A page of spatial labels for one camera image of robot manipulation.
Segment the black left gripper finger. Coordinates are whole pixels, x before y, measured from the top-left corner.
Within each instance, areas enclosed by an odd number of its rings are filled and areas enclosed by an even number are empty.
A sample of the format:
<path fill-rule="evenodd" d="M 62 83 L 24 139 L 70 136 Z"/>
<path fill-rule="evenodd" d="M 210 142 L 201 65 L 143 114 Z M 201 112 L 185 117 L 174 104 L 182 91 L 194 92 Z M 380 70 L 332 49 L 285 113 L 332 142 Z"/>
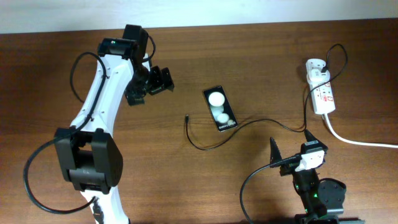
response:
<path fill-rule="evenodd" d="M 174 81 L 172 80 L 171 73 L 168 67 L 161 70 L 163 89 L 173 91 L 175 88 Z"/>
<path fill-rule="evenodd" d="M 164 82 L 162 79 L 162 72 L 158 66 L 151 68 L 149 73 L 149 87 L 148 93 L 150 95 L 155 95 L 164 90 Z"/>

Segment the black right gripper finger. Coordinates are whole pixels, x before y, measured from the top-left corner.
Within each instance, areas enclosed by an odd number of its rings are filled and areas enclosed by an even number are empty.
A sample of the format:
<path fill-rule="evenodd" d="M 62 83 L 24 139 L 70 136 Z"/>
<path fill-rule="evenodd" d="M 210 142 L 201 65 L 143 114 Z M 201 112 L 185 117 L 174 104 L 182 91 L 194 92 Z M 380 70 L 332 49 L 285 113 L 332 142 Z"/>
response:
<path fill-rule="evenodd" d="M 307 129 L 304 130 L 304 135 L 308 144 L 317 144 L 318 139 Z"/>
<path fill-rule="evenodd" d="M 277 143 L 273 137 L 270 137 L 270 163 L 274 164 L 282 160 Z"/>

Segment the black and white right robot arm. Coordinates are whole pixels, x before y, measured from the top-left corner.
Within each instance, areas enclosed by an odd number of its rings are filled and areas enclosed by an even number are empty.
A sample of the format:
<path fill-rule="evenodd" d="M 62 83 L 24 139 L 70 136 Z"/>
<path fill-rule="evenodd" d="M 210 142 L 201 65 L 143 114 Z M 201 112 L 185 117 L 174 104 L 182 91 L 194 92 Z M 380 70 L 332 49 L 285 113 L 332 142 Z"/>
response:
<path fill-rule="evenodd" d="M 316 145 L 321 145 L 321 142 L 319 140 L 316 140 L 316 138 L 311 134 L 309 130 L 306 129 L 307 127 L 307 122 L 306 122 L 306 107 L 307 107 L 307 101 L 308 97 L 312 94 L 312 91 L 315 90 L 316 88 L 323 86 L 324 84 L 328 83 L 330 81 L 330 73 L 327 70 L 327 67 L 323 67 L 321 70 L 316 70 L 315 68 L 311 69 L 309 72 L 307 72 L 307 81 L 308 84 L 315 85 L 313 88 L 310 87 L 310 91 L 308 92 L 308 95 L 305 99 L 305 103 L 303 106 L 303 116 L 304 116 L 304 128 L 301 131 L 293 130 L 282 123 L 274 120 L 274 119 L 269 119 L 269 118 L 263 118 L 263 119 L 256 119 L 253 121 L 250 121 L 242 126 L 240 126 L 235 132 L 219 143 L 218 145 L 209 147 L 209 148 L 200 148 L 197 145 L 195 145 L 192 140 L 190 139 L 189 133 L 188 133 L 188 123 L 189 123 L 189 115 L 185 115 L 185 134 L 187 139 L 189 140 L 190 144 L 201 150 L 201 151 L 210 151 L 213 150 L 217 147 L 222 146 L 223 144 L 227 143 L 240 129 L 243 127 L 256 123 L 256 122 L 262 122 L 262 121 L 270 121 L 275 124 L 278 124 L 282 128 L 295 132 L 295 133 L 301 133 L 303 132 L 305 134 L 305 137 L 307 139 L 307 143 L 302 144 L 302 149 L 301 152 L 298 154 L 295 154 L 294 156 L 288 157 L 286 159 L 281 159 L 279 148 L 277 147 L 276 142 L 274 139 L 271 137 L 270 138 L 270 146 L 271 146 L 271 160 L 270 164 L 260 167 L 257 170 L 255 170 L 252 174 L 250 174 L 245 181 L 243 182 L 240 192 L 239 192 L 239 202 L 241 209 L 246 217 L 246 219 L 252 223 L 252 220 L 250 219 L 245 207 L 244 207 L 244 201 L 243 201 L 243 193 L 245 186 L 249 182 L 249 180 L 254 177 L 257 173 L 260 171 L 266 169 L 266 168 L 275 168 L 275 167 L 280 167 L 280 175 L 288 175 L 292 174 L 293 175 L 293 185 L 294 188 L 297 192 L 298 195 L 300 195 L 302 202 L 305 207 L 305 211 L 308 213 L 310 205 L 313 201 L 315 202 L 316 200 L 319 199 L 318 197 L 318 185 L 320 183 L 320 180 L 317 177 L 317 173 L 315 172 L 315 169 L 319 166 L 321 166 L 324 162 L 324 155 L 326 154 L 327 148 L 326 146 L 320 146 L 319 148 L 314 148 Z M 311 180 L 309 183 L 302 182 L 302 180 L 299 181 L 299 178 L 304 178 L 304 176 L 307 175 L 308 177 L 313 177 L 316 180 Z"/>

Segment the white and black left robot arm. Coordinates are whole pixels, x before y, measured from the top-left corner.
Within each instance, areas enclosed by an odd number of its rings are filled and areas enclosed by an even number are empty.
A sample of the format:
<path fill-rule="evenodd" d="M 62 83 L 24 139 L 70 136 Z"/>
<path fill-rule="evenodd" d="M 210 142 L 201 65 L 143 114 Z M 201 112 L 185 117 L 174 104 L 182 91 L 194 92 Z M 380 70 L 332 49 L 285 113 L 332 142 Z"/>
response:
<path fill-rule="evenodd" d="M 68 129 L 59 128 L 55 148 L 63 178 L 90 203 L 96 223 L 130 223 L 118 184 L 123 157 L 113 139 L 122 98 L 144 103 L 147 94 L 173 90 L 168 68 L 151 67 L 148 38 L 111 39 L 99 44 L 97 72 L 82 109 Z"/>

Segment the white USB charger plug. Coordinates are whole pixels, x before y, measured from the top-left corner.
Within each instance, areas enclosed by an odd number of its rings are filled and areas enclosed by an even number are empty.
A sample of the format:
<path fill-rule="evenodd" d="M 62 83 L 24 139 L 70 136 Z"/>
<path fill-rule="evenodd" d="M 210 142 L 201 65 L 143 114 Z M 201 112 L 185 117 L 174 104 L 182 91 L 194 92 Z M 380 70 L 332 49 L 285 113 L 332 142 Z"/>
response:
<path fill-rule="evenodd" d="M 312 69 L 307 73 L 307 81 L 309 84 L 325 83 L 330 79 L 329 71 L 322 72 L 319 69 Z"/>

